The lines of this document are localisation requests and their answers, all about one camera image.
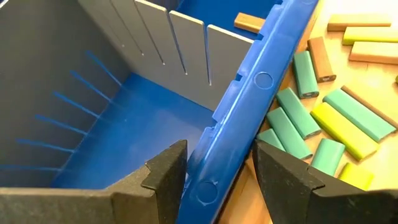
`green block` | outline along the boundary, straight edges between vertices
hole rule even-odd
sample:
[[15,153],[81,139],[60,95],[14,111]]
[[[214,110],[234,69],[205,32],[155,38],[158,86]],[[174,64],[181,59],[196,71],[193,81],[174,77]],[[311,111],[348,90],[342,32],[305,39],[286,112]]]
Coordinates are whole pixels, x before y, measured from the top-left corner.
[[332,91],[324,97],[323,101],[334,107],[334,109],[376,142],[379,142],[382,138],[396,130],[395,127],[384,121],[343,90],[337,89]]
[[286,152],[299,159],[308,159],[312,153],[282,108],[267,114],[267,119]]
[[342,143],[330,139],[322,139],[313,157],[311,166],[334,176],[340,159],[343,156],[344,149],[345,145]]
[[277,147],[278,149],[286,152],[284,146],[280,142],[279,138],[276,136],[275,131],[270,128],[267,131],[263,131],[262,133],[257,135],[257,139],[263,140],[266,143]]
[[278,92],[276,98],[303,139],[321,133],[319,125],[291,88]]
[[319,95],[317,78],[313,70],[309,51],[295,54],[293,57],[294,75],[300,99],[313,98]]

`blue bin floor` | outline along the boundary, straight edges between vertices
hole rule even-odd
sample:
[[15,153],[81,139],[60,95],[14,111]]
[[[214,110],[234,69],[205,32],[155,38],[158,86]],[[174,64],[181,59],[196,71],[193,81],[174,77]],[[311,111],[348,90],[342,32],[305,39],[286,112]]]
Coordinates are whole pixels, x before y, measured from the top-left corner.
[[190,155],[213,112],[132,74],[52,187],[103,189],[179,139]]

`light yellow block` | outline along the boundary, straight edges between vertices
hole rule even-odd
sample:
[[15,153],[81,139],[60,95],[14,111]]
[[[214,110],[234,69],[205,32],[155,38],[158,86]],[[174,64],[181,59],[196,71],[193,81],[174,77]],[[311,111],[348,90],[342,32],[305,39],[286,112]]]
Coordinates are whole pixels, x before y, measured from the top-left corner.
[[328,23],[328,31],[345,31],[347,27],[389,27],[391,16],[387,14],[334,14]]
[[347,27],[343,45],[353,45],[356,41],[398,42],[398,29],[391,27]]
[[362,167],[347,162],[338,178],[354,187],[367,190],[372,183],[374,174]]
[[378,150],[377,142],[328,103],[321,103],[311,111],[311,115],[330,136],[343,143],[346,150],[358,161]]

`rectangular block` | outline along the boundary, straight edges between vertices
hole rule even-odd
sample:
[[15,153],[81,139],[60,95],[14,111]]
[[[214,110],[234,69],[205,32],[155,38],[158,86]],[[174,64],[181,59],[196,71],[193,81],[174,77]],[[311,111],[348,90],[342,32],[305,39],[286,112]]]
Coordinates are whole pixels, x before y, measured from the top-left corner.
[[381,139],[396,130],[395,127],[367,109],[343,90],[332,91],[324,97],[323,101],[334,107],[335,110],[376,142],[381,141]]
[[286,152],[299,159],[308,159],[312,153],[282,108],[267,114],[267,119]]
[[375,141],[328,103],[321,103],[311,111],[311,115],[330,136],[343,143],[356,160],[360,161],[378,150],[379,145]]
[[398,129],[398,111],[391,107],[389,99],[380,97],[383,94],[375,94],[382,90],[360,82],[347,83],[341,89]]
[[321,83],[335,80],[336,75],[331,69],[323,37],[309,39],[308,49],[310,51],[317,82]]
[[392,18],[387,14],[334,14],[328,31],[345,31],[347,27],[389,27]]
[[374,174],[366,169],[347,162],[341,170],[338,178],[354,187],[367,190],[372,183]]
[[278,92],[276,98],[303,139],[321,133],[319,125],[311,117],[304,105],[301,104],[291,88]]
[[298,97],[313,98],[319,95],[318,83],[315,78],[309,51],[297,53],[293,57],[294,75],[296,78]]
[[278,149],[282,150],[282,151],[286,151],[284,146],[282,145],[282,143],[280,142],[278,136],[276,136],[275,131],[270,128],[267,131],[263,131],[262,133],[257,135],[257,139],[263,140],[266,143],[273,145],[275,147],[277,147]]
[[342,143],[331,139],[322,139],[312,159],[311,166],[334,176],[344,150],[345,145]]
[[263,18],[240,12],[235,18],[234,26],[257,34],[265,21],[266,20]]
[[355,42],[349,59],[398,65],[398,43]]
[[398,29],[391,27],[347,27],[343,45],[353,45],[356,41],[398,42]]

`plastic container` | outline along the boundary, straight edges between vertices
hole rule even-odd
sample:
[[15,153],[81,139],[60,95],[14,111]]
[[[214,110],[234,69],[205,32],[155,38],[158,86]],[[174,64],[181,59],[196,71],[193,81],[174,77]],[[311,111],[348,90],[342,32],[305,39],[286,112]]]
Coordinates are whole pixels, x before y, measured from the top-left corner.
[[[206,2],[216,16],[203,14]],[[188,139],[192,155],[177,221],[213,222],[317,2],[268,0],[264,8],[246,1],[181,3],[180,12],[206,25],[209,17],[232,19],[245,7],[266,17],[258,36],[240,33],[256,40],[213,113],[130,73],[126,56],[77,2],[9,1],[0,9],[6,108],[0,140],[10,146],[0,160],[0,185],[103,189]],[[234,31],[233,20],[226,21],[216,25]]]

